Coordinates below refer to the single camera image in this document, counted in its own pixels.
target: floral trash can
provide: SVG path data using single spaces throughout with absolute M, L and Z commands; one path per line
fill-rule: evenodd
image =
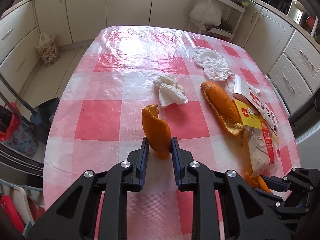
M 41 33 L 39 46 L 36 46 L 46 66 L 53 65 L 59 59 L 59 51 L 54 43 L 55 39 L 56 36 L 54 34 L 47 36 L 45 33 Z
M 11 103 L 11 105 L 19 111 L 14 103 Z M 33 130 L 20 120 L 20 117 L 15 113 L 12 113 L 10 125 L 6 132 L 0 132 L 0 142 L 29 156 L 34 155 L 39 146 Z

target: checkered tablecloth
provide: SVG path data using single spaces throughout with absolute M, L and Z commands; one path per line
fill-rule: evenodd
M 196 46 L 223 54 L 234 74 L 261 89 L 261 99 L 276 114 L 281 163 L 272 175 L 281 177 L 300 167 L 282 106 L 242 48 L 179 30 L 111 27 L 101 31 L 82 57 L 55 114 L 44 160 L 46 208 L 84 171 L 109 170 L 139 149 L 144 136 L 141 109 L 154 103 L 171 135 L 195 160 L 212 170 L 234 169 L 243 175 L 250 166 L 248 150 L 225 133 L 201 94 L 200 84 L 207 77 L 192 59 Z M 159 72 L 171 74 L 185 88 L 186 105 L 160 107 L 153 84 Z M 171 157 L 161 161 L 150 154 L 143 191 L 128 193 L 128 239 L 191 239 L 192 198 L 191 192 L 177 190 Z

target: black pot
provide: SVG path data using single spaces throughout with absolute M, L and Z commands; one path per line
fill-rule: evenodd
M 283 0 L 262 0 L 263 2 L 270 4 L 274 8 L 278 9 L 279 11 L 286 13 L 289 10 L 289 6 Z

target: rolling cart shelf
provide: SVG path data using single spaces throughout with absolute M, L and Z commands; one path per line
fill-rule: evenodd
M 211 29 L 209 31 L 209 33 L 216 33 L 216 34 L 225 36 L 225 37 L 229 38 L 229 41 L 231 42 L 232 38 L 235 36 L 236 30 L 238 28 L 238 25 L 240 23 L 242 15 L 245 12 L 245 8 L 237 5 L 236 3 L 234 3 L 234 2 L 232 2 L 230 0 L 217 0 L 217 1 L 222 2 L 222 3 L 230 6 L 231 7 L 230 10 L 235 9 L 235 10 L 240 12 L 239 19 L 238 19 L 238 21 L 236 23 L 236 26 L 233 28 L 232 33 L 228 33 L 226 31 L 223 31 L 223 30 L 220 30 L 220 29 L 217 29 L 217 28 L 213 28 L 213 29 Z M 196 25 L 199 28 L 198 34 L 201 34 L 202 31 L 206 31 L 205 29 L 207 28 L 207 26 L 204 25 L 204 19 L 205 19 L 205 16 L 206 16 L 206 13 L 207 13 L 207 10 L 208 10 L 208 7 L 209 7 L 210 3 L 211 3 L 211 0 L 208 0 L 207 7 L 205 9 L 205 12 L 204 12 L 204 15 L 202 17 L 202 21 L 201 22 L 190 18 L 188 31 L 190 29 L 191 23 L 193 23 L 194 25 Z

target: dustpan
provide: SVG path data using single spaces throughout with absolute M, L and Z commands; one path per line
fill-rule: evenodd
M 33 108 L 25 100 L 23 100 L 22 97 L 10 86 L 10 84 L 1 73 L 0 80 L 6 86 L 6 88 L 15 96 L 15 98 L 17 98 L 32 113 L 30 121 L 11 106 L 10 102 L 5 98 L 1 91 L 0 98 L 6 103 L 6 105 L 11 109 L 12 112 L 18 115 L 20 119 L 33 130 L 34 135 L 36 136 L 36 139 L 38 141 L 47 144 L 52 120 L 60 102 L 59 98 L 50 99 L 49 101 L 36 106 L 36 108 Z

